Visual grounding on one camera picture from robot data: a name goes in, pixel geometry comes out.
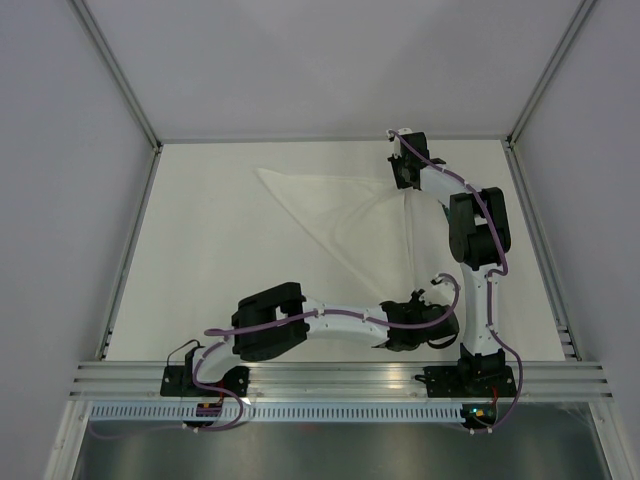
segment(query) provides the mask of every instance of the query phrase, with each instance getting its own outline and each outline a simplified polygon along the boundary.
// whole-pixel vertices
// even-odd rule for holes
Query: gray wall
[[[150,147],[66,2],[0,2],[0,476],[40,478]]]
[[[505,134],[580,2],[87,3],[171,143]]]
[[[519,142],[589,357],[640,452],[640,2],[600,2]]]

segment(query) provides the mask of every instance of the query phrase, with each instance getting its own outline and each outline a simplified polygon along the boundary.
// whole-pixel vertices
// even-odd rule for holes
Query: robotic arm
[[[435,282],[445,285],[444,281]],[[231,320],[233,330],[205,332],[223,340],[211,353],[203,351],[201,365],[194,373],[201,382],[214,383],[243,361],[271,360],[314,339],[347,340],[396,352],[414,350],[425,342],[433,348],[451,345],[459,332],[455,314],[448,315],[443,305],[425,303],[423,293],[414,292],[407,303],[384,302],[372,308],[358,308],[306,297],[299,283],[278,285],[241,300]],[[273,322],[282,324],[277,328],[261,328]],[[425,323],[437,324],[422,328]],[[443,338],[447,340],[433,343]]]
[[[430,159],[424,133],[402,129],[390,133],[389,139],[394,142],[389,161],[397,187],[424,191],[442,204],[449,222],[450,250],[462,269],[466,329],[460,345],[460,360],[457,367],[442,368],[454,368],[453,382],[468,393],[467,387],[471,384],[486,389],[482,384],[485,379],[491,379],[491,385],[496,384],[496,377],[503,377],[505,381],[510,378],[508,383],[512,383],[511,369],[505,366],[505,352],[492,334],[492,331],[497,333],[498,328],[498,280],[491,272],[498,271],[501,256],[486,219],[488,213],[504,255],[510,248],[511,238],[502,191],[475,188],[483,202],[480,206],[466,188],[466,182],[460,183],[455,174],[445,173],[444,161]],[[424,163],[415,152],[429,159],[430,164]],[[329,305],[304,296],[297,283],[279,285],[240,301],[232,317],[231,330],[205,332],[219,337],[219,341],[215,348],[203,349],[200,354],[195,352],[197,361],[190,373],[199,382],[216,383],[243,361],[277,358],[314,338],[349,340],[392,351],[413,350],[422,343],[445,348],[455,341],[459,332],[453,314],[459,287],[447,274],[441,274],[432,283],[437,288],[453,285],[455,299],[451,306],[425,302],[424,291],[414,292],[406,303],[384,302],[368,309]],[[472,390],[471,393],[478,396],[478,388]]]

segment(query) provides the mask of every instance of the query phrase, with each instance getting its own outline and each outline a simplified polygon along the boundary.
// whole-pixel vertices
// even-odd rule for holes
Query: white table surface
[[[331,303],[380,302],[273,198],[255,174],[384,179],[392,182],[387,141],[165,145],[138,238],[107,358],[163,360],[210,327],[228,327],[240,299],[286,281]],[[511,273],[501,281],[500,332],[525,360],[563,360],[504,153],[497,140],[434,140],[441,157],[476,185],[502,188],[512,236]],[[439,271],[462,281],[448,247],[440,205],[408,194],[415,286]],[[456,314],[464,328],[464,301]],[[437,361],[459,356],[426,345],[394,353],[341,341],[307,341],[278,361]]]

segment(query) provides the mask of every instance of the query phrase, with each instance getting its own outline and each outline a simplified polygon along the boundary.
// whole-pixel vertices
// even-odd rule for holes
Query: glass panel
[[[440,424],[248,423],[227,432],[143,433],[157,422],[99,422],[76,478],[602,479],[610,478],[586,406],[520,405],[492,435]]]

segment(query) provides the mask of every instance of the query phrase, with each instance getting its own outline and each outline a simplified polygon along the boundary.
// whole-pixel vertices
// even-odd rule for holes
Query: wire
[[[212,385],[207,385],[205,383],[202,383],[198,380],[198,372],[200,371],[200,367],[202,367],[202,363],[206,360],[206,358],[216,349],[221,347],[222,345],[224,345],[224,342],[218,342],[214,345],[212,345],[211,347],[207,348],[204,353],[202,354],[202,357],[200,357],[200,359],[198,360],[198,362],[196,363],[195,368],[193,369],[193,384],[196,387],[202,388],[203,390],[210,390],[212,392],[218,392],[220,394],[224,394],[227,395],[228,397],[233,398],[237,403],[238,403],[238,407],[239,407],[239,411],[238,411],[238,415],[236,415],[236,417],[231,420],[229,423],[227,423],[226,425],[221,425],[221,426],[214,426],[214,427],[202,427],[200,428],[200,430],[205,430],[205,431],[209,431],[209,432],[222,432],[224,430],[230,430],[233,427],[235,427],[238,422],[242,419],[242,415],[244,414],[244,402],[242,401],[242,399],[236,395],[235,392],[232,392],[231,390],[228,390],[226,388],[222,388],[222,387],[214,387]]]
[[[487,430],[488,430],[489,428],[492,428],[492,429],[493,429],[493,428],[495,428],[495,426],[496,426],[496,425],[498,424],[498,422],[499,422],[498,418],[500,417],[500,410],[498,410],[498,405],[494,405],[494,407],[493,407],[493,408],[495,408],[495,409],[496,409],[496,419],[493,421],[493,423],[486,423],[486,422],[483,422],[482,420],[480,420],[478,417],[474,417],[474,420],[475,420],[476,422],[478,422],[479,424],[484,425],[485,427],[487,427]]]
[[[458,301],[460,300],[460,285],[458,284],[456,279],[452,275],[449,275],[448,273],[441,273],[439,274],[439,277],[451,282],[453,284],[455,293],[453,297],[453,302],[451,303],[447,311],[444,312],[440,317],[430,322],[414,323],[414,324],[387,322],[379,318],[375,318],[371,316],[363,316],[361,313],[352,312],[350,310],[340,310],[340,309],[326,309],[324,311],[324,314],[325,315],[342,315],[345,317],[357,318],[359,320],[375,323],[377,325],[382,325],[390,328],[399,328],[402,330],[421,330],[423,328],[432,328],[444,322],[447,318],[449,318],[453,314],[456,306],[458,305]],[[219,328],[209,328],[205,330],[204,334],[208,337],[223,337],[226,335],[245,335],[247,333],[261,332],[263,330],[268,330],[270,328],[286,325],[287,323],[296,322],[298,320],[304,320],[305,318],[316,317],[316,316],[318,316],[318,310],[314,309],[314,310],[311,310],[310,312],[300,313],[298,315],[291,315],[291,316],[288,316],[287,318],[274,320],[273,322],[263,323],[262,325],[256,325],[253,327],[244,327],[244,328],[235,328],[235,329],[232,328],[229,330],[221,330]]]
[[[491,402],[491,405],[495,405],[498,403],[498,389],[491,386],[491,391],[493,392],[493,401]]]
[[[167,355],[167,367],[169,366],[169,359],[171,358],[171,355],[173,355],[174,353],[182,350],[184,347],[186,347],[187,345],[189,345],[191,343],[194,343],[194,342],[198,344],[198,348],[202,348],[202,345],[200,344],[200,342],[198,340],[196,340],[195,338],[192,338],[188,342],[180,345],[178,348],[176,348],[174,351],[172,351],[169,355]]]
[[[177,352],[178,350],[180,350],[181,348],[186,347],[187,345],[189,345],[190,343],[193,343],[194,341],[197,342],[197,340],[190,340],[187,343],[185,343],[184,345],[182,345],[181,347],[177,348],[176,350],[174,350],[173,352],[171,352],[171,354]],[[202,357],[200,357],[200,359],[198,360],[198,363],[196,364],[195,368],[193,369],[193,384],[196,385],[199,388],[202,388],[203,390],[210,390],[213,392],[218,392],[220,393],[220,400],[222,400],[223,395],[227,395],[228,397],[233,398],[237,403],[238,403],[238,407],[239,407],[239,412],[238,415],[236,415],[236,417],[231,420],[229,423],[225,424],[225,425],[221,425],[221,426],[211,426],[211,427],[188,427],[184,422],[180,423],[179,425],[160,425],[160,426],[156,426],[156,427],[150,427],[150,428],[145,428],[143,430],[137,430],[135,432],[128,432],[128,433],[122,433],[122,434],[117,434],[117,435],[105,435],[99,432],[95,431],[94,422],[89,421],[87,423],[87,431],[91,434],[91,436],[97,438],[98,440],[124,440],[126,438],[130,438],[130,437],[134,437],[136,435],[140,435],[140,434],[144,434],[144,433],[150,433],[150,432],[159,432],[159,431],[164,431],[164,430],[183,430],[183,429],[189,429],[192,432],[197,433],[200,430],[206,431],[206,432],[221,432],[224,430],[230,430],[233,427],[235,427],[238,422],[241,420],[242,415],[244,414],[244,402],[242,401],[242,399],[236,395],[234,392],[232,392],[231,390],[228,390],[226,388],[222,388],[222,387],[214,387],[212,385],[207,385],[205,383],[201,383],[198,381],[198,372],[200,370],[200,367],[202,366],[202,362],[207,358],[207,356],[209,356],[211,354],[211,352],[213,352],[216,348],[219,348],[220,346],[224,345],[223,342],[218,342],[215,345],[212,345],[211,347],[209,347],[208,349],[206,349],[204,351],[204,353],[202,354]],[[214,408],[198,408],[197,409],[197,413],[200,414],[212,414],[213,415],[217,415],[219,414],[221,411],[221,407],[218,405]]]
[[[120,433],[116,435],[105,435],[104,433],[96,432],[94,428],[94,423],[96,422],[92,422],[92,421],[87,422],[87,431],[92,437],[97,438],[98,440],[125,440],[127,438],[141,435],[143,433],[160,432],[164,430],[182,430],[184,428],[182,426],[183,424],[159,425],[156,427],[145,428],[143,430],[136,430],[135,432]]]

